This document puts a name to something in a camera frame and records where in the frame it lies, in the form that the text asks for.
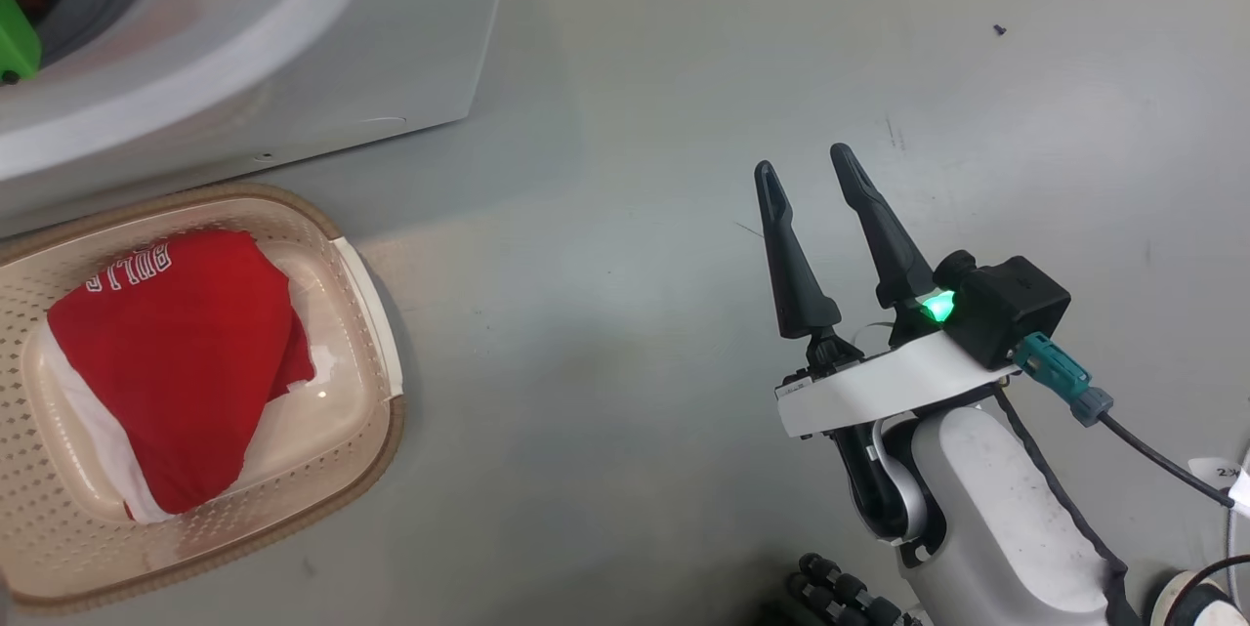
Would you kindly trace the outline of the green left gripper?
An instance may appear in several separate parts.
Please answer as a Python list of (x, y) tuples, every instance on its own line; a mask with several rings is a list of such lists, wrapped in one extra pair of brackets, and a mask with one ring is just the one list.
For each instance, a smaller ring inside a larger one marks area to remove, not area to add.
[(0, 0), (0, 86), (34, 79), (42, 64), (42, 42), (18, 0)]

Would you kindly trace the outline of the red and white jersey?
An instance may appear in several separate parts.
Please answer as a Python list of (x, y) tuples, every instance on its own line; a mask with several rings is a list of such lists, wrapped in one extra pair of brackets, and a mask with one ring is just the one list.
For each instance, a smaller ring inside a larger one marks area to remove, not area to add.
[(236, 484), (268, 404), (316, 374), (290, 280), (249, 231), (135, 249), (46, 314), (49, 360), (128, 519)]

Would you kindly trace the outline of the cream perforated laundry basket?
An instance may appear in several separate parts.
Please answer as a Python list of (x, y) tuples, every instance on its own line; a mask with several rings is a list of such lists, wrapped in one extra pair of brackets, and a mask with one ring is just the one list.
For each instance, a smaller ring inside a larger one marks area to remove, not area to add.
[[(134, 249), (236, 230), (290, 280), (315, 377), (272, 400), (228, 492), (161, 524), (128, 519), (54, 371), (46, 312)], [(232, 182), (0, 239), (0, 577), (19, 611), (72, 614), (244, 559), (352, 504), (402, 439), (392, 327), (352, 244), (311, 202)]]

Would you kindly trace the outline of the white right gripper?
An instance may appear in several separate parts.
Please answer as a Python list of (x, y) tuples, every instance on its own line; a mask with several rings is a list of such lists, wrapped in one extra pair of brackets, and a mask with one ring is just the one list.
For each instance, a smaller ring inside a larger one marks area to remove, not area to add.
[(825, 296), (792, 230), (792, 206), (776, 169), (760, 160), (754, 182), (762, 220), (778, 334), (808, 340), (808, 367), (778, 386), (778, 417), (790, 439), (888, 420), (932, 406), (1018, 372), (1009, 360), (982, 364), (952, 339), (950, 292), (925, 297), (935, 289), (932, 267), (898, 220), (888, 197), (870, 180), (852, 149), (830, 147), (830, 159), (845, 202), (858, 215), (879, 282), (881, 309), (906, 302), (892, 334), (901, 339), (886, 352), (866, 357), (835, 332), (839, 307)]

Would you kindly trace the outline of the white washing machine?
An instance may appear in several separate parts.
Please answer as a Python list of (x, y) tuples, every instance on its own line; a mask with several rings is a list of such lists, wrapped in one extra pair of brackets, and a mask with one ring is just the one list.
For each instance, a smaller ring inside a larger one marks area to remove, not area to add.
[(18, 0), (0, 237), (468, 117), (499, 0)]

